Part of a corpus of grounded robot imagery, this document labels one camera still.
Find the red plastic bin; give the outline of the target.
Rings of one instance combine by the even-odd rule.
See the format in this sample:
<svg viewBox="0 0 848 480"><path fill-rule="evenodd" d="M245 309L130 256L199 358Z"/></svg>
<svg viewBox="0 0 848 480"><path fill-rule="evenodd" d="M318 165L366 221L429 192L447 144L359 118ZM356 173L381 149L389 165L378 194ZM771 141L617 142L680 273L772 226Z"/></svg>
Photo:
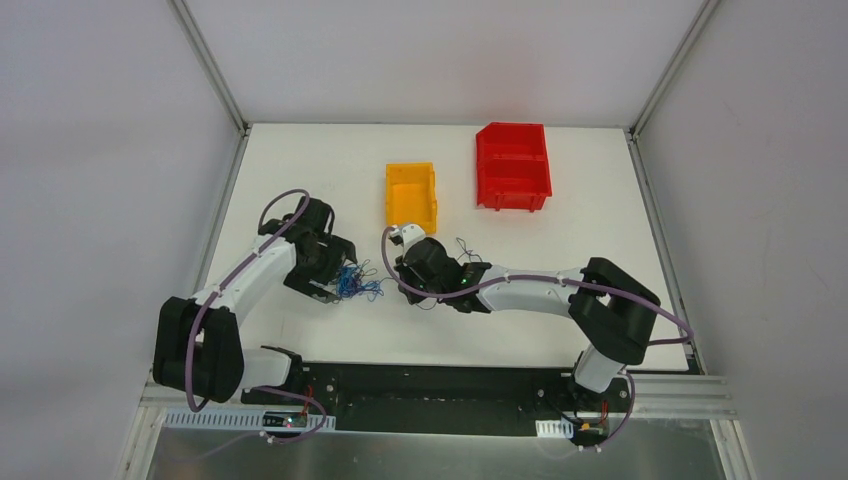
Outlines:
<svg viewBox="0 0 848 480"><path fill-rule="evenodd" d="M552 196L545 128L492 122L475 135L476 205L536 212Z"/></svg>

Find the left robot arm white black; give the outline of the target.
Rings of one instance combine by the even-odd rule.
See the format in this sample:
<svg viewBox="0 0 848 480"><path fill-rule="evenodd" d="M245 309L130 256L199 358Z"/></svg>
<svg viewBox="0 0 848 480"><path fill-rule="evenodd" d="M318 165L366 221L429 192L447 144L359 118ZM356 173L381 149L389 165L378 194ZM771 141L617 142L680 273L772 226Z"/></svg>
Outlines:
<svg viewBox="0 0 848 480"><path fill-rule="evenodd" d="M159 312L154 381L183 392L189 409L225 403L266 387L281 404L297 402L305 378L299 355L282 347L244 346L240 328L272 288L283 285L322 304L339 301L331 286L357 260L353 242L335 234L331 205L304 189L294 212L260 216L249 250L218 280L187 298L172 296Z"/></svg>

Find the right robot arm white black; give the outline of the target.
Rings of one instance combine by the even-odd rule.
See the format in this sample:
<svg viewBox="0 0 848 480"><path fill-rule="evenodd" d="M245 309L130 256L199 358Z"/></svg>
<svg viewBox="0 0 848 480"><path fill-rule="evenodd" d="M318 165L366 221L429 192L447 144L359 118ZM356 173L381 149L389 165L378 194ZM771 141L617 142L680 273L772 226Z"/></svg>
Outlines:
<svg viewBox="0 0 848 480"><path fill-rule="evenodd" d="M569 400L580 409L603 402L619 372L645 358L661 302L606 258L558 271L461 263L413 223L386 228L383 242L402 249L384 263L412 305L433 299L466 314L521 311L574 321L589 342L567 384Z"/></svg>

